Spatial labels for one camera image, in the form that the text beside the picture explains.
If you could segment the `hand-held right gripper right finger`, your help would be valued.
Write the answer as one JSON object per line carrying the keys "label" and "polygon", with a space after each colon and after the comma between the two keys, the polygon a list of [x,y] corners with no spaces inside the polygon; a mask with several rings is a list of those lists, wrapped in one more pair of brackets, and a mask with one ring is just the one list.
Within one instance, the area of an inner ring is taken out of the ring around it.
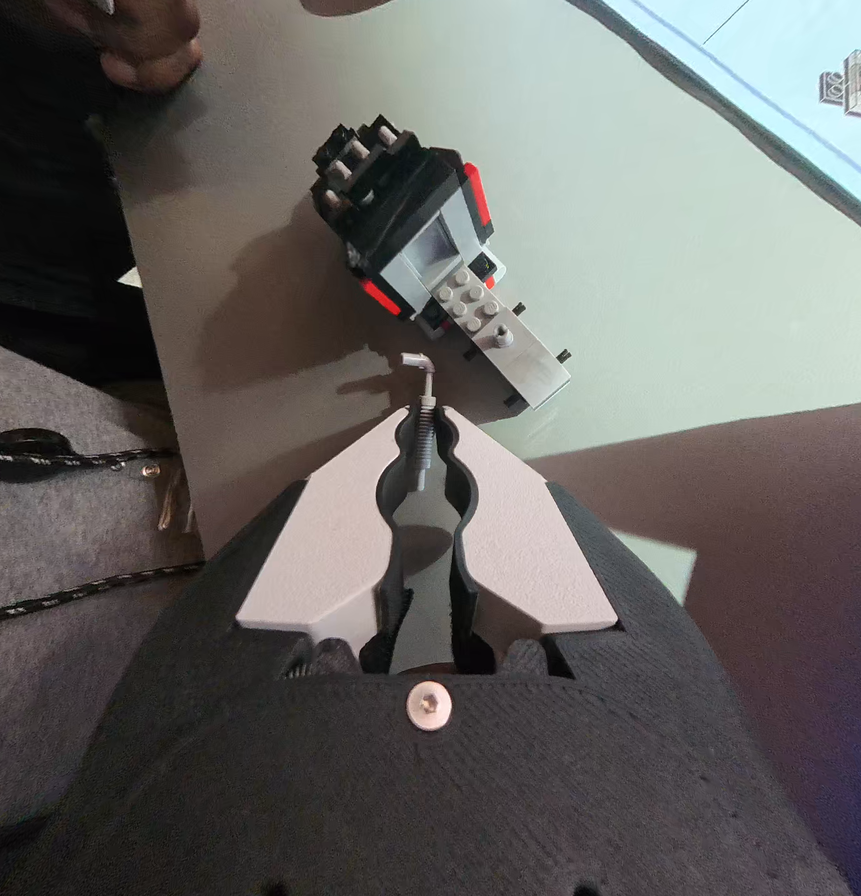
{"label": "hand-held right gripper right finger", "polygon": [[451,407],[436,411],[435,430],[459,516],[449,574],[456,669],[490,674],[514,642],[618,625],[548,481]]}

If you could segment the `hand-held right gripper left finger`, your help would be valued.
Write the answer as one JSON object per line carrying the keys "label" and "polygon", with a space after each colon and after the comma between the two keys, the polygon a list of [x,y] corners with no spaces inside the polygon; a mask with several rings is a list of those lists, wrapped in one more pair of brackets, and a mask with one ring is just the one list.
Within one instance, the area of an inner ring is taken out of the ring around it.
{"label": "hand-held right gripper left finger", "polygon": [[301,483],[237,624],[337,639],[363,671],[388,673],[413,599],[394,518],[413,483],[413,453],[405,407]]}

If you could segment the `grey toy exhaust pipe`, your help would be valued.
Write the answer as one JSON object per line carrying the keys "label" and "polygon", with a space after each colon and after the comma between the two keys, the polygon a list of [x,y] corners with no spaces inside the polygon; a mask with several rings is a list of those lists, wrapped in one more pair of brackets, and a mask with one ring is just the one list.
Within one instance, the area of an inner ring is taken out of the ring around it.
{"label": "grey toy exhaust pipe", "polygon": [[426,485],[428,471],[434,456],[435,443],[435,410],[437,406],[434,394],[435,365],[423,353],[403,352],[401,363],[423,372],[424,388],[419,397],[419,413],[416,424],[414,443],[415,454],[415,490],[422,492]]}

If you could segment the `toy brick truck model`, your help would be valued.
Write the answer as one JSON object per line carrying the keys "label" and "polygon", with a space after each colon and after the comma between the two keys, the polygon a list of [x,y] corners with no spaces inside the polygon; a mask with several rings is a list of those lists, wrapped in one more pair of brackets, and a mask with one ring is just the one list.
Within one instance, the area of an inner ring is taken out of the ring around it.
{"label": "toy brick truck model", "polygon": [[510,386],[511,404],[539,409],[568,386],[570,353],[549,350],[522,320],[524,307],[496,294],[506,267],[492,251],[476,165],[383,116],[338,125],[312,161],[315,210],[366,295],[430,340],[463,333],[466,359],[485,357]]}

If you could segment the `light blue instruction booklet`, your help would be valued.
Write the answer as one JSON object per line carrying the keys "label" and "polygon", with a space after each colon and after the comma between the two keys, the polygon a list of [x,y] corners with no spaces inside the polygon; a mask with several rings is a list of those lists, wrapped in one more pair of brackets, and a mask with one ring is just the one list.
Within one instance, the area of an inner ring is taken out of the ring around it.
{"label": "light blue instruction booklet", "polygon": [[861,224],[861,1],[610,1]]}

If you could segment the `person's left forearm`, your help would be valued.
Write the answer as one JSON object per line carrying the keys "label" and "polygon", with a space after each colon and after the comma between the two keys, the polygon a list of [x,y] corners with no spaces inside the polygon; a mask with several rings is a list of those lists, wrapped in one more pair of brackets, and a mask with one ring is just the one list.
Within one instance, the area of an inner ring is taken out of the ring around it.
{"label": "person's left forearm", "polygon": [[85,41],[0,4],[0,347],[95,387],[162,380],[95,129],[119,95]]}

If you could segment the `person's left hand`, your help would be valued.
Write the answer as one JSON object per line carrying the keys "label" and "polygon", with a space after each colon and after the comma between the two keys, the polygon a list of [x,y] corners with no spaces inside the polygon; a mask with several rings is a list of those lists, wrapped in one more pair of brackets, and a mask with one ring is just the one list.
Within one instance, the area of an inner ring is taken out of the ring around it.
{"label": "person's left hand", "polygon": [[201,65],[201,17],[193,1],[117,1],[100,21],[101,67],[120,87],[162,94]]}

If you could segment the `black patterned drawstring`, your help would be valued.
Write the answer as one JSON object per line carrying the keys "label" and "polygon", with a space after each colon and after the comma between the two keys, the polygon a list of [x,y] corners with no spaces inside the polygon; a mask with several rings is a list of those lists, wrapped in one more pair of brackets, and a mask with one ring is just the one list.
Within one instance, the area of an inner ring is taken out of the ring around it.
{"label": "black patterned drawstring", "polygon": [[113,589],[130,588],[149,584],[153,581],[165,581],[175,577],[196,574],[205,564],[206,561],[201,560],[174,566],[161,566],[129,574],[118,574],[90,581],[76,587],[62,589],[46,594],[43,597],[14,601],[0,606],[0,623],[56,609],[79,600],[97,597]]}
{"label": "black patterned drawstring", "polygon": [[165,447],[81,454],[66,436],[53,430],[19,428],[0,432],[0,482],[12,485],[30,485],[86,471],[131,471],[133,475],[151,477],[179,458],[177,451]]}

